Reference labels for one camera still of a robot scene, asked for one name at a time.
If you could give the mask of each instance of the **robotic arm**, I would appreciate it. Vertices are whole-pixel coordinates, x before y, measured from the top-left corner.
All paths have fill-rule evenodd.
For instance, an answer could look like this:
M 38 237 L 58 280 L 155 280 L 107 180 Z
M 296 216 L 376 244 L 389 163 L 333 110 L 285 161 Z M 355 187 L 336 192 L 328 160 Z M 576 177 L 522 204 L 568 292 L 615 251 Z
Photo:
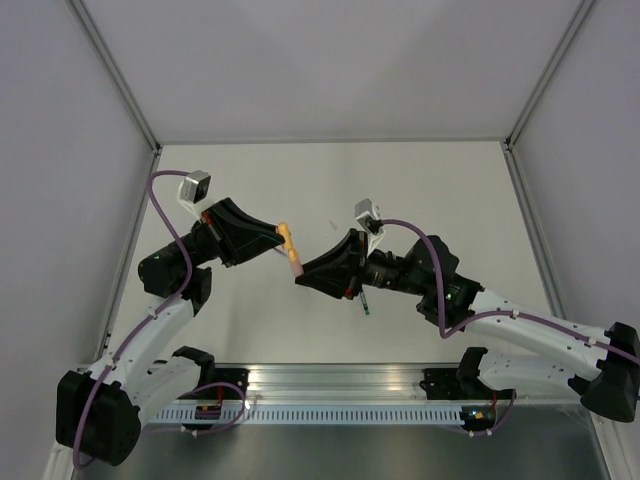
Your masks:
M 371 248 L 384 235 L 377 207 L 370 200 L 360 202 L 356 219 L 363 231 L 351 229 L 340 244 L 303 265 L 304 273 L 296 277 L 298 285 L 337 299 L 352 300 L 363 285 L 417 295 L 421 300 L 416 310 L 440 327 L 443 338 L 469 331 L 540 355 L 505 356 L 484 348 L 468 349 L 455 376 L 467 398 L 490 398 L 491 391 L 505 389 L 575 392 L 594 413 L 620 422 L 634 420 L 640 367 L 628 357 L 640 355 L 635 329 L 615 323 L 604 330 L 532 312 L 457 274 L 458 258 L 439 237 L 429 236 L 442 276 L 441 312 L 438 269 L 426 242 L 418 240 L 404 257 L 385 253 Z
M 215 203 L 207 199 L 209 180 L 208 174 L 193 172 L 178 193 L 179 202 L 198 219 L 181 237 L 193 267 L 189 283 L 179 298 L 156 314 L 187 279 L 187 263 L 175 241 L 140 262 L 138 276 L 145 292 L 153 296 L 148 307 L 151 318 L 136 326 L 118 350 L 107 352 L 85 372 L 69 371 L 60 380 L 58 443 L 73 447 L 80 430 L 80 452 L 119 465 L 160 410 L 185 392 L 213 382 L 214 357 L 190 347 L 178 349 L 165 365 L 148 371 L 209 298 L 211 268 L 200 265 L 216 258 L 227 267 L 239 265 L 283 244 L 285 238 L 278 227 L 248 216 L 231 199 Z M 87 403 L 88 415 L 81 424 Z

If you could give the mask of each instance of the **perforated metal strip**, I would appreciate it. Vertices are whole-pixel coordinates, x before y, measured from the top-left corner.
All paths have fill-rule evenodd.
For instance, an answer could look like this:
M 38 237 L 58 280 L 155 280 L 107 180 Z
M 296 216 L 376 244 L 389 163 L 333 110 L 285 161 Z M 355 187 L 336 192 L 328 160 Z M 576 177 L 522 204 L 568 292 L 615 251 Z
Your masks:
M 201 418 L 195 405 L 170 405 L 151 423 L 228 423 L 240 411 L 239 404 L 224 405 L 220 418 Z M 256 405 L 243 414 L 246 425 L 461 425 L 461 407 L 397 405 Z

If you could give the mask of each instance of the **white table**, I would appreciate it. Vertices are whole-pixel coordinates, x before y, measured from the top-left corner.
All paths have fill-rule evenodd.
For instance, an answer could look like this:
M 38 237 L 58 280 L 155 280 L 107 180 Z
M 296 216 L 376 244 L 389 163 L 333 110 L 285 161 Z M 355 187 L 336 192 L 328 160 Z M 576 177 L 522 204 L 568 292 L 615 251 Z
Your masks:
M 328 251 L 358 227 L 354 204 L 365 197 L 385 218 L 413 222 L 439 235 L 460 258 L 458 272 L 512 300 L 548 312 L 524 223 L 498 142 L 166 146 L 159 170 L 211 173 L 210 195 L 231 197 L 247 214 L 289 223 L 302 261 Z M 155 191 L 181 234 L 194 218 L 176 202 L 179 179 Z M 389 226 L 379 248 L 404 255 L 417 237 Z M 153 207 L 145 213 L 120 308 L 115 345 L 145 315 L 148 295 L 138 262 L 171 238 Z M 399 363 L 458 361 L 469 346 L 503 352 L 501 341 L 461 333 L 441 340 L 415 311 L 418 297 L 367 288 L 371 315 L 359 299 L 335 300 L 293 283 L 275 252 L 227 269 L 213 263 L 213 293 L 177 335 L 182 345 L 227 363 Z

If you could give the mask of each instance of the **yellow object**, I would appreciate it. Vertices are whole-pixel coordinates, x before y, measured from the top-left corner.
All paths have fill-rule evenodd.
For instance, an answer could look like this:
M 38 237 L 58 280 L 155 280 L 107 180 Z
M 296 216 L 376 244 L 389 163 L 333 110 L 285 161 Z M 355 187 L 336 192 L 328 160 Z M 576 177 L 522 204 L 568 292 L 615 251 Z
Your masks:
M 284 238 L 284 244 L 282 248 L 287 252 L 287 258 L 289 259 L 289 264 L 291 265 L 291 271 L 295 277 L 300 276 L 304 273 L 302 270 L 302 264 L 300 263 L 300 257 L 298 257 L 298 252 L 295 248 L 293 248 L 293 240 L 291 240 L 291 232 L 289 231 L 289 226 L 286 223 L 279 223 L 276 227 L 276 233 L 282 235 Z

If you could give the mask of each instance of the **gray floor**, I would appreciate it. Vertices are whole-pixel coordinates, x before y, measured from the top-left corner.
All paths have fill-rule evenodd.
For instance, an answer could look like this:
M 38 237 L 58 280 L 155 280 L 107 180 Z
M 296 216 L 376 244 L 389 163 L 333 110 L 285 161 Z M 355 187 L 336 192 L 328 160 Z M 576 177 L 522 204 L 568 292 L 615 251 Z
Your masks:
M 608 479 L 589 417 L 517 408 L 491 438 L 438 427 L 246 426 L 200 439 L 144 435 L 119 467 L 91 480 Z

